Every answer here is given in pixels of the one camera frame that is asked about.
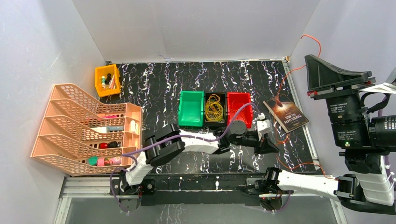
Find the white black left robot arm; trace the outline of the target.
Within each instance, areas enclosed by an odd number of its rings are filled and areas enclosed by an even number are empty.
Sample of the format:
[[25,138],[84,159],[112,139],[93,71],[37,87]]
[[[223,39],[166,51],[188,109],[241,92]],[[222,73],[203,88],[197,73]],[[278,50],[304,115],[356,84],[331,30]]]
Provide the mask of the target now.
[[271,123],[267,119],[258,120],[255,130],[248,130],[243,121],[237,120],[210,134],[187,132],[170,124],[161,132],[146,137],[143,149],[123,154],[124,157],[137,155],[137,158],[123,172],[121,188],[128,194],[136,193],[154,167],[165,165],[182,152],[223,154],[235,145],[250,147],[254,154],[278,153],[279,149],[268,137],[270,130]]

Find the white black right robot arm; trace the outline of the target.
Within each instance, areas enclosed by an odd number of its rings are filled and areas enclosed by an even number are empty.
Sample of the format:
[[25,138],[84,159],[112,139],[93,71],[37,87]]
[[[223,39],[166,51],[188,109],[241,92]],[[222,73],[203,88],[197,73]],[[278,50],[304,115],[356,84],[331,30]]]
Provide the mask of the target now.
[[263,192],[306,192],[350,210],[394,215],[396,175],[388,155],[396,150],[396,118],[370,114],[384,109],[396,90],[376,85],[370,71],[345,70],[315,55],[306,55],[305,64],[307,94],[326,101],[335,145],[349,172],[326,178],[270,167],[261,181]]

